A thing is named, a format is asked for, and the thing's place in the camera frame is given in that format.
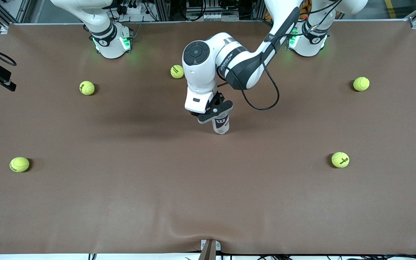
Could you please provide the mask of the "white blue tennis ball can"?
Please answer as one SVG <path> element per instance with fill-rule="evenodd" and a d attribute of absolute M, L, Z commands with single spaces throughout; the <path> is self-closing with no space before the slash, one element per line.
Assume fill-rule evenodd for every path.
<path fill-rule="evenodd" d="M 212 125 L 213 125 L 213 130 L 217 133 L 217 134 L 225 134 L 226 132 L 228 132 L 230 125 L 229 125 L 230 121 L 229 121 L 229 113 L 227 114 L 222 114 L 218 117 L 215 117 L 212 120 Z"/>

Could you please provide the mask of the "brown table mat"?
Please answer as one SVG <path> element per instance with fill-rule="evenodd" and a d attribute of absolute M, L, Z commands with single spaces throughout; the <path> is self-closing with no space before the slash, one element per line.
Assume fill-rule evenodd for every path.
<path fill-rule="evenodd" d="M 214 239 L 231 254 L 416 255 L 416 30 L 337 21 L 317 56 L 280 50 L 278 104 L 257 111 L 221 87 L 233 110 L 217 135 L 169 71 L 222 31 L 256 49 L 269 26 L 144 24 L 116 60 L 81 25 L 0 36 L 17 62 L 16 91 L 0 87 L 0 254 L 179 253 Z M 355 91 L 362 76 L 370 86 Z"/>

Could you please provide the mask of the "pile of orange bags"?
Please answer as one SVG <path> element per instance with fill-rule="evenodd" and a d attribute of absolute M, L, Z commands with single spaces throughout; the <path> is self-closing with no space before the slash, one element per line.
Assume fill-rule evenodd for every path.
<path fill-rule="evenodd" d="M 265 7 L 274 22 L 284 21 L 287 18 L 297 20 L 307 2 L 308 0 L 264 0 Z"/>

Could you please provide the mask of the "white power strip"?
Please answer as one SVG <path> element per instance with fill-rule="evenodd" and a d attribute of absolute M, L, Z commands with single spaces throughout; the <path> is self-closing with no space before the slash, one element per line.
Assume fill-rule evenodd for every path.
<path fill-rule="evenodd" d="M 145 5 L 142 2 L 122 3 L 117 9 L 119 15 L 143 15 L 145 13 Z"/>

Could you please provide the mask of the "aluminium frame post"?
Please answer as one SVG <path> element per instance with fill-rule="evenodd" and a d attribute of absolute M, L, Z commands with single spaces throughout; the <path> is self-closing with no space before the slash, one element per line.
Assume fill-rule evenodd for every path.
<path fill-rule="evenodd" d="M 155 2 L 155 8 L 157 11 L 158 21 L 169 22 L 171 21 L 171 0 L 153 0 Z"/>
<path fill-rule="evenodd" d="M 252 13 L 251 19 L 255 20 L 256 18 L 264 19 L 266 13 L 266 6 L 264 0 L 252 0 Z"/>

